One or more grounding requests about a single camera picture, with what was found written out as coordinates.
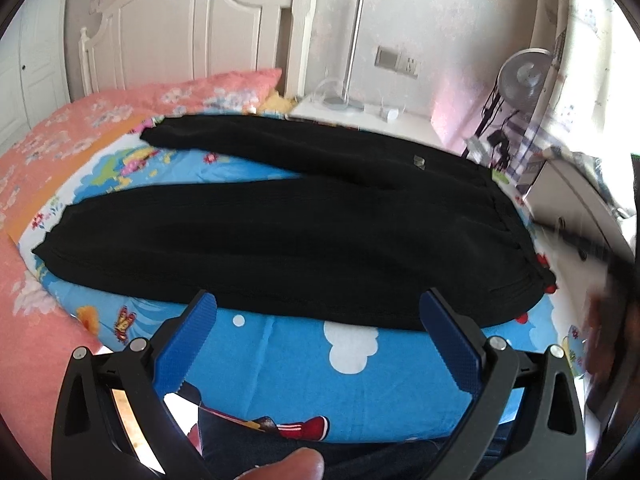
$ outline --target lamp base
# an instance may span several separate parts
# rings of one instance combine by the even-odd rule
[[[348,114],[360,113],[364,111],[364,103],[357,101],[356,99],[344,100],[339,95],[325,97],[322,101],[324,106],[331,110],[342,111]]]

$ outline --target white headboard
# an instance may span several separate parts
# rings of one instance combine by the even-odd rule
[[[107,0],[81,30],[84,94],[274,68],[282,9],[291,10],[285,96],[304,94],[316,0]]]

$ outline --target wardrobe door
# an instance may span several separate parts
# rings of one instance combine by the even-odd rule
[[[63,43],[65,3],[26,0],[22,5],[22,94],[32,128],[70,102]]]
[[[31,129],[20,84],[21,20],[20,9],[0,38],[0,155]]]

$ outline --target pant leg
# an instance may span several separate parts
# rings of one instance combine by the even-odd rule
[[[200,410],[202,456],[220,480],[279,462],[301,447],[324,457],[324,480],[412,480],[428,469],[438,452],[431,441],[400,444],[330,444],[291,440],[246,428]]]

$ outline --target bedpost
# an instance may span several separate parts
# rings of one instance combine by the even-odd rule
[[[311,27],[316,13],[316,0],[293,0],[291,4],[291,42],[287,61],[285,97],[305,94],[306,62],[309,57]]]
[[[80,49],[80,67],[82,69],[82,89],[84,95],[94,93],[91,85],[91,70],[89,68],[89,52],[86,48],[86,43],[89,41],[89,37],[86,34],[86,27],[80,29],[80,41],[78,42],[78,48]]]

